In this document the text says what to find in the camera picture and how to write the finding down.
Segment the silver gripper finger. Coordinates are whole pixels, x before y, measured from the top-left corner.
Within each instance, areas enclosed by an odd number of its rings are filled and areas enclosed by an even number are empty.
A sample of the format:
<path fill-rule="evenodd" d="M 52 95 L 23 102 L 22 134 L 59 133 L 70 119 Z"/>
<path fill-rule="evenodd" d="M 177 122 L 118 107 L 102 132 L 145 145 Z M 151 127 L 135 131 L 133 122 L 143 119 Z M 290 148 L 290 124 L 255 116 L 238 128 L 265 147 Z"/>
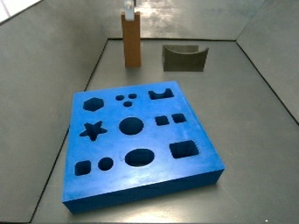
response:
<path fill-rule="evenodd" d="M 124 0 L 126 20 L 135 20 L 135 0 Z"/>

